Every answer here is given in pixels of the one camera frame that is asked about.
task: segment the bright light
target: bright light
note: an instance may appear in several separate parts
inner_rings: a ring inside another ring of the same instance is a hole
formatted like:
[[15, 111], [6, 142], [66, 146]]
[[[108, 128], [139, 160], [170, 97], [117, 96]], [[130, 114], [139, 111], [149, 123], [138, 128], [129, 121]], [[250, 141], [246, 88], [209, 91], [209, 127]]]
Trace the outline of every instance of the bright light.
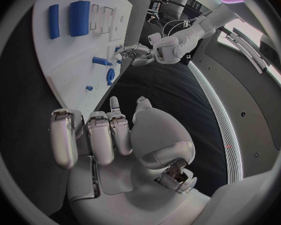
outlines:
[[[243, 22], [240, 19], [235, 19], [225, 25], [225, 28], [232, 32], [233, 28], [236, 28], [240, 30], [242, 33], [244, 33], [249, 39], [251, 39], [256, 45], [260, 46], [260, 40], [262, 38], [263, 33], [252, 27], [246, 22]], [[218, 37], [218, 41], [222, 44], [225, 44], [227, 46], [230, 46], [236, 50], [239, 50], [236, 46], [234, 46], [230, 41], [228, 41], [226, 38], [225, 33], [221, 32], [220, 36]]]

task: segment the rectangular slot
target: rectangular slot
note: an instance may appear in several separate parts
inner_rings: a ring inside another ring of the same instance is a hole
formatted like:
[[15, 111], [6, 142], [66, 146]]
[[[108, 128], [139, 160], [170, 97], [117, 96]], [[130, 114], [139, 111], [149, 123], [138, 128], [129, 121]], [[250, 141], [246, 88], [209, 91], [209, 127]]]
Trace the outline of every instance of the rectangular slot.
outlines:
[[103, 23], [102, 23], [102, 33], [108, 34], [111, 31], [111, 17], [114, 10], [110, 7], [104, 8]]
[[96, 4], [92, 5], [90, 30], [95, 30], [97, 28], [98, 11], [99, 11], [99, 5], [96, 5]]

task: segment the white board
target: white board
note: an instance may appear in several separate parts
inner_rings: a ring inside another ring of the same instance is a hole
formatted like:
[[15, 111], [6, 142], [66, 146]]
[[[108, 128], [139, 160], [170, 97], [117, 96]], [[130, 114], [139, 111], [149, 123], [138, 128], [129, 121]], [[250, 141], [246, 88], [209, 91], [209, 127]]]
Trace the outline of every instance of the white board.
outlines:
[[[120, 74], [117, 59], [121, 56], [114, 51], [124, 44], [132, 5], [127, 0], [82, 0], [90, 1], [89, 34], [71, 37], [70, 3], [76, 1], [80, 0], [37, 0], [33, 7], [32, 33], [39, 65], [60, 105], [80, 110], [87, 120], [110, 87], [106, 80], [108, 70], [114, 69], [114, 80]], [[54, 4], [59, 4], [60, 37], [51, 40], [48, 10]], [[98, 5], [96, 15], [93, 15], [94, 5]], [[113, 10], [112, 15], [110, 9], [108, 15], [104, 13], [105, 7]], [[102, 33], [108, 27], [110, 32]], [[113, 66], [92, 63], [93, 57], [108, 59]], [[93, 90], [88, 91], [86, 86], [92, 86]]]

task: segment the white robotic arm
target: white robotic arm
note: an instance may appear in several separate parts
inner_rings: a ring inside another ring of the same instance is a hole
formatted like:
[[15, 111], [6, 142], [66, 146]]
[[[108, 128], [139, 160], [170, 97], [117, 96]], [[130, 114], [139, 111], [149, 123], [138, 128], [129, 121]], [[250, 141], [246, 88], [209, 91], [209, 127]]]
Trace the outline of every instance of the white robotic arm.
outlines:
[[216, 29], [236, 19], [237, 16], [224, 4], [213, 10], [208, 16], [199, 17], [191, 27], [180, 30], [171, 36], [161, 37], [160, 33], [148, 36], [153, 45], [152, 53], [161, 64], [175, 64], [192, 51], [200, 39], [209, 37]]

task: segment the led light strip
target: led light strip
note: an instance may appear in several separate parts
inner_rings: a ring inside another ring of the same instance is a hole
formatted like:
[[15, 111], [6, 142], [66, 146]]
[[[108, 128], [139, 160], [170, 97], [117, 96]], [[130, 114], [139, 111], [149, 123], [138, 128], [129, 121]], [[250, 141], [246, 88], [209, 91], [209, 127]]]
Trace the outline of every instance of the led light strip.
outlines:
[[228, 184], [241, 181], [243, 179], [241, 152], [229, 116], [218, 95], [194, 63], [189, 62], [188, 67], [203, 89], [216, 117], [225, 149]]

